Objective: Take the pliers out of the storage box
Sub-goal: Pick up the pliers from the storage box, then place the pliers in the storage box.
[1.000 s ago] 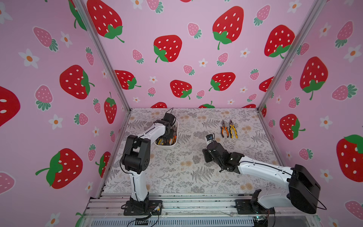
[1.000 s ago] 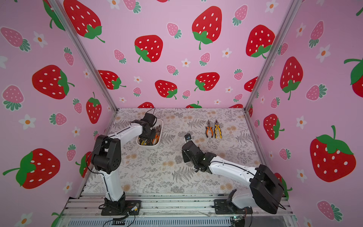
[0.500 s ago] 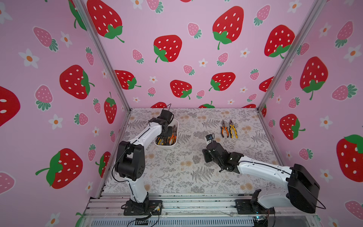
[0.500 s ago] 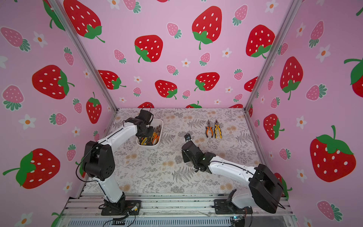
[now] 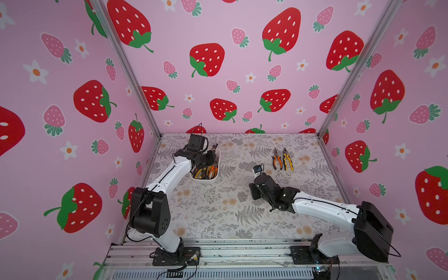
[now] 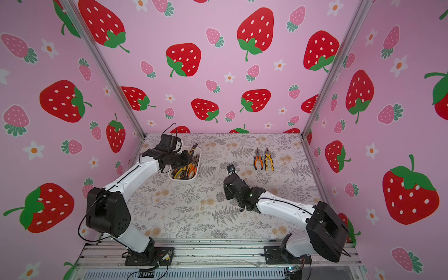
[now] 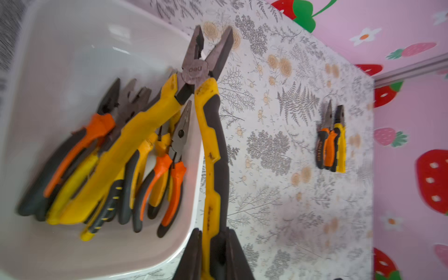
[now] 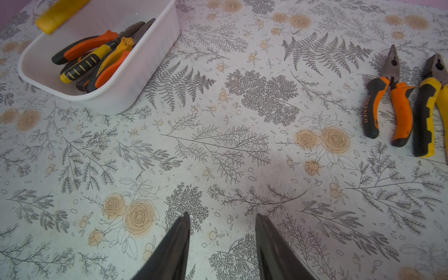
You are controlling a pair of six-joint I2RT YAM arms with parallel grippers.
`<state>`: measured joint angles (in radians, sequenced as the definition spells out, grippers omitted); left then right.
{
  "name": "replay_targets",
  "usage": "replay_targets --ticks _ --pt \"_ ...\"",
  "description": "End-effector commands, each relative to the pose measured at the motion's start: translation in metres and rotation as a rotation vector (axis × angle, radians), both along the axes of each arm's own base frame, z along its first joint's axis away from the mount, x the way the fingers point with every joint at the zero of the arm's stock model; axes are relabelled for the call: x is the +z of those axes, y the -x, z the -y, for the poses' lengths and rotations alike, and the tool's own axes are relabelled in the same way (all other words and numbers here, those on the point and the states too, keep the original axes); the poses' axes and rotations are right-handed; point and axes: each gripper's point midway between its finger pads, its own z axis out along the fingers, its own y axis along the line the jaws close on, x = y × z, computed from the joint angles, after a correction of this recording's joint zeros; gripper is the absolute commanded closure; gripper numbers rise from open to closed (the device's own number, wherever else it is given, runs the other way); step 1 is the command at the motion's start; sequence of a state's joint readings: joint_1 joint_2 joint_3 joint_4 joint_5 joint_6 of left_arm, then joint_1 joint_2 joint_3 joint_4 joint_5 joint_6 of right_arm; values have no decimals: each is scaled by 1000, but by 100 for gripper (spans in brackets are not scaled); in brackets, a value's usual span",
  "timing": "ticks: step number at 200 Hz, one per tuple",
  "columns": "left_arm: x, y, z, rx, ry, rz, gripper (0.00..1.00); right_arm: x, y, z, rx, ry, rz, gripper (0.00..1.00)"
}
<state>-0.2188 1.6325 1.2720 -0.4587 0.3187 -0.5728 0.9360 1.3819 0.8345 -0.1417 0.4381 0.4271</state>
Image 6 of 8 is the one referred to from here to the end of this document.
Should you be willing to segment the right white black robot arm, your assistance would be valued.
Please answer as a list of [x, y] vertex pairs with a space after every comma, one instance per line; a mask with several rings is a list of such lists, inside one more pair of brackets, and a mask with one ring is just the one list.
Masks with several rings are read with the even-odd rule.
[[341, 256], [348, 255], [344, 246], [349, 228], [336, 212], [325, 202], [316, 205], [301, 204], [280, 198], [265, 189], [249, 187], [236, 173], [224, 180], [227, 200], [235, 199], [242, 211], [271, 215], [303, 228], [308, 236], [297, 238], [287, 234], [281, 249], [283, 259], [318, 254], [324, 259], [337, 263]]

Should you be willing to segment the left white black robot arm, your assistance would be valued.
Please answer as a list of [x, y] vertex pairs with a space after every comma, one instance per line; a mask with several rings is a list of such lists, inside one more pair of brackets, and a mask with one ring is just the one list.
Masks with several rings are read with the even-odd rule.
[[147, 150], [118, 179], [104, 188], [95, 187], [89, 191], [84, 218], [86, 226], [118, 241], [129, 252], [147, 257], [155, 255], [154, 240], [133, 225], [127, 201], [146, 180], [166, 166], [176, 170], [188, 166], [191, 161], [192, 156], [187, 150], [177, 153]]

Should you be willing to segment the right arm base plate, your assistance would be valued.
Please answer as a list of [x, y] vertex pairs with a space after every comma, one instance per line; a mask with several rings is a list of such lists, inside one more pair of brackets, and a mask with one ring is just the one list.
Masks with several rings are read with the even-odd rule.
[[262, 256], [265, 258], [266, 264], [294, 264], [294, 265], [309, 265], [312, 263], [310, 255], [303, 255], [300, 257], [295, 257], [285, 248], [280, 248], [280, 246], [265, 246], [264, 253]]

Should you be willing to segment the white plastic storage box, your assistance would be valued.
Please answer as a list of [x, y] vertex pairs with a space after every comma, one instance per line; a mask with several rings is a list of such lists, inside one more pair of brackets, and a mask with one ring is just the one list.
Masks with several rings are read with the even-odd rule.
[[169, 172], [169, 178], [177, 183], [193, 184], [198, 179], [198, 169], [200, 165], [202, 151], [198, 144], [194, 144], [189, 149], [190, 163], [180, 169]]

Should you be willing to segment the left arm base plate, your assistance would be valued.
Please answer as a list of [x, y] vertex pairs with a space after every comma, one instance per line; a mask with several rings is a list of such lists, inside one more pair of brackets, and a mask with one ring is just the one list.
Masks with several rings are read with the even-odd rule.
[[122, 258], [125, 259], [125, 266], [170, 266], [174, 250], [174, 247], [151, 247], [143, 253], [128, 250]]

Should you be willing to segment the orange black long-nose pliers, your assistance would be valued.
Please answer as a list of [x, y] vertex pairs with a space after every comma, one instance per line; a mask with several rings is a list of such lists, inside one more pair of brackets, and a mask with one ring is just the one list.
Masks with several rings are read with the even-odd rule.
[[259, 148], [257, 148], [255, 150], [255, 156], [254, 156], [254, 163], [253, 163], [253, 165], [254, 165], [254, 169], [255, 170], [263, 170], [263, 168], [264, 168], [264, 162], [263, 162], [263, 158], [262, 158], [262, 156], [260, 154]]

